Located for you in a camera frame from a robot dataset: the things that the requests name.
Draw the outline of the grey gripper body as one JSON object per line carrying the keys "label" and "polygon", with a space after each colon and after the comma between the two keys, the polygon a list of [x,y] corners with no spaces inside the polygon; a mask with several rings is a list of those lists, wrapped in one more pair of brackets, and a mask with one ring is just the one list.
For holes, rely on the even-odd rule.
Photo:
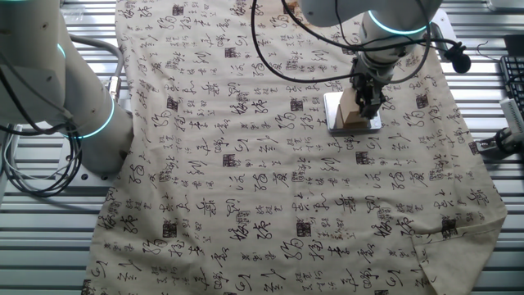
{"label": "grey gripper body", "polygon": [[394,64],[374,61],[366,54],[358,54],[353,59],[350,78],[352,87],[355,84],[373,83],[374,97],[377,97],[382,88],[389,84],[393,75]]}

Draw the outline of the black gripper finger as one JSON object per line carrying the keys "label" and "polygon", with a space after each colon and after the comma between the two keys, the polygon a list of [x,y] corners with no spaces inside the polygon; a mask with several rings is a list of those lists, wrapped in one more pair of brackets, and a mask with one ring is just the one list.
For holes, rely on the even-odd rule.
{"label": "black gripper finger", "polygon": [[364,100],[364,118],[371,120],[373,119],[381,105],[386,101],[384,95],[378,95],[377,97],[366,98]]}
{"label": "black gripper finger", "polygon": [[373,83],[355,84],[354,89],[357,92],[355,102],[358,104],[359,109],[373,109]]}

